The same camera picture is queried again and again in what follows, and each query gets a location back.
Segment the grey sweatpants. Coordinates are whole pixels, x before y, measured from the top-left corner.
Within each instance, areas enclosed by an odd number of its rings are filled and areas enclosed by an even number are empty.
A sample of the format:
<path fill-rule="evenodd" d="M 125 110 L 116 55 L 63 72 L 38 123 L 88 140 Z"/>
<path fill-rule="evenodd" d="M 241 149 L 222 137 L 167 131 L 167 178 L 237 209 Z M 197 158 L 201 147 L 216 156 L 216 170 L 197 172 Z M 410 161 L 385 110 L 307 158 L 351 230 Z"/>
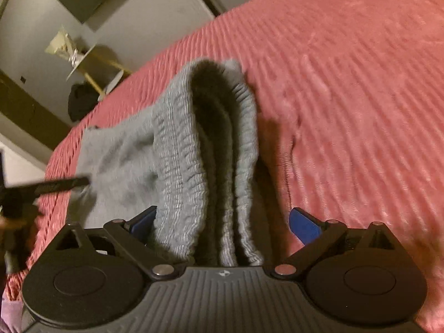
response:
<path fill-rule="evenodd" d="M 98 228 L 157 209 L 142 241 L 169 262 L 235 267 L 272 257 L 255 180 L 257 107 L 237 61 L 198 59 L 156 102 L 110 128 L 86 128 L 66 219 Z"/>

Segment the black bag on floor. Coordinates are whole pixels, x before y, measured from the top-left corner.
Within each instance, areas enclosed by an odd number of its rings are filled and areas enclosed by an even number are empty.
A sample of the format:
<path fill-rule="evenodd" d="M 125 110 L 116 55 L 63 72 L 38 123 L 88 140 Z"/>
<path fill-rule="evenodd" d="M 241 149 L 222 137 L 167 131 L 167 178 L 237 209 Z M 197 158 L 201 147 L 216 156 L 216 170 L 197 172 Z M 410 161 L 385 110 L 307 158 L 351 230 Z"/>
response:
<path fill-rule="evenodd" d="M 68 115 L 72 123 L 85 118 L 98 102 L 99 94 L 90 84 L 73 84 L 68 99 Z"/>

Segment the pink ribbed bedspread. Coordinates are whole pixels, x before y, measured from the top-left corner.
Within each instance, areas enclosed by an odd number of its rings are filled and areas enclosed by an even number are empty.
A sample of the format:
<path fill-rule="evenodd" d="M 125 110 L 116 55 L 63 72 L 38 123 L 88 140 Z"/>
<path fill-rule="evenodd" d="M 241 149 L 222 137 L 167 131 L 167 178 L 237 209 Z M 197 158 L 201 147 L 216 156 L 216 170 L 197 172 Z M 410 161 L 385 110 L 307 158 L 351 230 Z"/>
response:
<path fill-rule="evenodd" d="M 26 269 L 1 267 L 3 332 L 441 332 L 443 0 L 252 0 L 128 77 L 56 148 L 46 180 L 77 173 L 86 128 L 153 105 L 198 59 L 237 61 L 254 94 L 272 257 L 185 263 L 150 281 L 103 226 L 42 195 Z M 303 247 L 293 208 L 348 232 L 293 280 L 270 269 Z"/>

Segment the wrapped flower bouquet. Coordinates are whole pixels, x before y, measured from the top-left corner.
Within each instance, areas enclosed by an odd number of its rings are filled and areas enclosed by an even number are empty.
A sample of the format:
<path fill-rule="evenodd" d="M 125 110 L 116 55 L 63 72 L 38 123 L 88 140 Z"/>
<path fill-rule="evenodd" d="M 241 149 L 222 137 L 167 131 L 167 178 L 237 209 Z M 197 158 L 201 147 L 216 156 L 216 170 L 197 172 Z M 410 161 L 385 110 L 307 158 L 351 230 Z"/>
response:
<path fill-rule="evenodd" d="M 84 54 L 77 47 L 71 35 L 61 26 L 55 37 L 44 50 L 45 53 L 59 56 L 69 62 L 72 68 L 76 69 L 84 58 Z"/>

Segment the yellow-legged side table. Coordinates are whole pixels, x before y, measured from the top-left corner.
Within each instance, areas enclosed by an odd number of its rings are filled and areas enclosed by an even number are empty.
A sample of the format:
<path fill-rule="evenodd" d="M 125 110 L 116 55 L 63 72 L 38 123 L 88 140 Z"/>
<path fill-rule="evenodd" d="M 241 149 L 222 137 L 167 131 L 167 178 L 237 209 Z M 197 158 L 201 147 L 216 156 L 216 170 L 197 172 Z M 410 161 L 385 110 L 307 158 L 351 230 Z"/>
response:
<path fill-rule="evenodd" d="M 98 94 L 99 102 L 132 74 L 132 70 L 124 66 L 117 54 L 103 44 L 94 44 L 87 50 L 75 50 L 69 63 L 72 68 L 66 80 L 82 76 L 84 82 Z"/>

